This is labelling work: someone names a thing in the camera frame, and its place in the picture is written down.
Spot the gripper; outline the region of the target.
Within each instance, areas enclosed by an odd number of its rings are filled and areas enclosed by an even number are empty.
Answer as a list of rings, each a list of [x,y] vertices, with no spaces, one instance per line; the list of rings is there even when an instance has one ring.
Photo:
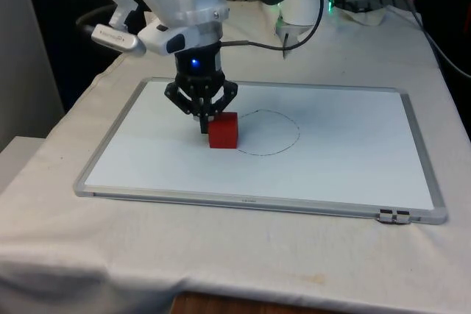
[[[177,69],[175,82],[167,84],[164,92],[166,98],[183,113],[196,117],[202,134],[207,133],[207,119],[222,113],[238,93],[238,85],[225,79],[220,50],[221,44],[213,43],[177,52],[174,55]],[[204,115],[200,100],[186,98],[177,86],[187,85],[193,80],[207,83],[204,86]],[[212,102],[220,90],[221,97]]]

